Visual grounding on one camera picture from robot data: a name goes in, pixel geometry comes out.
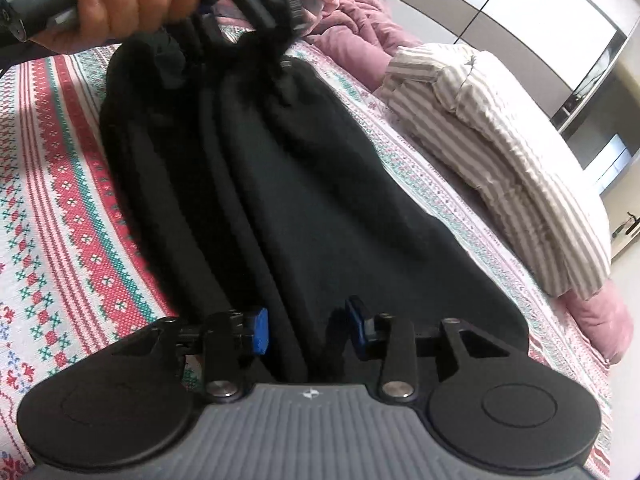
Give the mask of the person's left hand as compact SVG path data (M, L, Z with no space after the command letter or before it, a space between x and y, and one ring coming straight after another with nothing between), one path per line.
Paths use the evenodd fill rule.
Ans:
M55 53L75 53L123 40L136 32L155 32L190 16L200 0L77 0L77 25L49 28L32 41Z

